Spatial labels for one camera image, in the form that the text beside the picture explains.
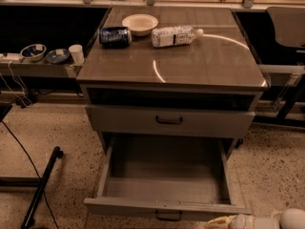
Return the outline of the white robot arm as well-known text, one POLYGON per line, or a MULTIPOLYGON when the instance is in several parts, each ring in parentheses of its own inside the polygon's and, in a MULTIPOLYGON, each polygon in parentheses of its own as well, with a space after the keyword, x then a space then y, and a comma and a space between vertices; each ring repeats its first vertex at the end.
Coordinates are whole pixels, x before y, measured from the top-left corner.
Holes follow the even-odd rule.
POLYGON ((204 229, 305 229, 305 211, 288 208, 271 218, 238 214, 208 221, 204 229))

